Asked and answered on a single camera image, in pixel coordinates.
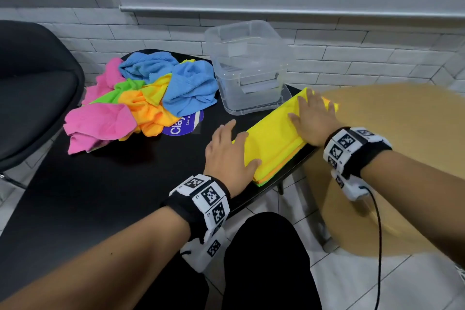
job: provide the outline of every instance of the hand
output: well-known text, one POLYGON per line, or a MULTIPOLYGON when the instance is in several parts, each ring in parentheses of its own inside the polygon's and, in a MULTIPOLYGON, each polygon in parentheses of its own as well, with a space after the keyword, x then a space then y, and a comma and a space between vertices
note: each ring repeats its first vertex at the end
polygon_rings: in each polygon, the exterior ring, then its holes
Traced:
POLYGON ((254 159, 244 165, 244 145, 248 132, 241 132, 231 143, 231 130, 236 121, 232 119, 213 133, 212 141, 205 148, 205 175, 219 179, 229 190, 231 198, 239 195, 252 181, 261 160, 254 159))
POLYGON ((288 116, 305 142, 321 147, 329 135, 344 125, 336 119, 333 102, 329 103, 329 109, 326 110, 321 95, 316 91, 313 95, 310 88, 307 89, 307 99, 305 101, 301 96, 298 98, 300 117, 294 113, 288 116))

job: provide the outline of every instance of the plastic container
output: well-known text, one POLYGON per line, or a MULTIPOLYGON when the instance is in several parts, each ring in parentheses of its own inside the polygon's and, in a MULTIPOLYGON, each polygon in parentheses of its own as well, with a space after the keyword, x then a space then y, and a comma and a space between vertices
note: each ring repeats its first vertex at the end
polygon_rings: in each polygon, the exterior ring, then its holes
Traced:
POLYGON ((283 80, 295 58, 268 22, 213 27, 205 31, 205 41, 228 113, 274 109, 291 98, 283 80))

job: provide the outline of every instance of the brick wall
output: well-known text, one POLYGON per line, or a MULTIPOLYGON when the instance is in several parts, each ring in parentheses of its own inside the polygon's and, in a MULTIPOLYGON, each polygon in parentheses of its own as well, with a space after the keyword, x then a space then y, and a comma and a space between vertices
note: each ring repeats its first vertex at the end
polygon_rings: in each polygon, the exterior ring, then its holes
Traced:
POLYGON ((117 0, 0 0, 0 19, 38 22, 57 35, 94 83, 115 56, 158 48, 208 58, 208 27, 267 20, 297 61, 286 82, 339 86, 432 82, 465 93, 465 22, 299 15, 123 13, 117 0))

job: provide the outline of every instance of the folded yellow towel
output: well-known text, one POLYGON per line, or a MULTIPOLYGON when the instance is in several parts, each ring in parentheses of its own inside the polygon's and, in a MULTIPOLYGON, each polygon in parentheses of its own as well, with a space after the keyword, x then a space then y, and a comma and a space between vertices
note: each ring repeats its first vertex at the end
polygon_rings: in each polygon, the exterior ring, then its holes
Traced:
MULTIPOLYGON (((253 181, 258 186, 270 180, 305 145, 287 116, 288 113, 299 115, 298 96, 307 99, 307 89, 300 91, 247 130, 249 136, 246 140, 244 163, 247 166, 253 159, 262 160, 253 176, 253 181)), ((322 98, 328 109, 330 101, 322 98)))

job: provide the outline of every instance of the green towel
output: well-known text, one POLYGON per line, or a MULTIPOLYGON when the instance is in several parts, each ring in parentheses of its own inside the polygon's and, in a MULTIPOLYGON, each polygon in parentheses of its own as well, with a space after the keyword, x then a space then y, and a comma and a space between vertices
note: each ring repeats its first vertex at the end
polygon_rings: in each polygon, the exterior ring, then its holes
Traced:
POLYGON ((90 102, 92 103, 114 103, 118 104, 118 98, 124 91, 129 90, 140 90, 142 86, 145 85, 144 80, 133 80, 127 79, 125 82, 120 82, 119 84, 115 85, 115 89, 107 94, 103 95, 102 97, 97 98, 95 101, 90 102))

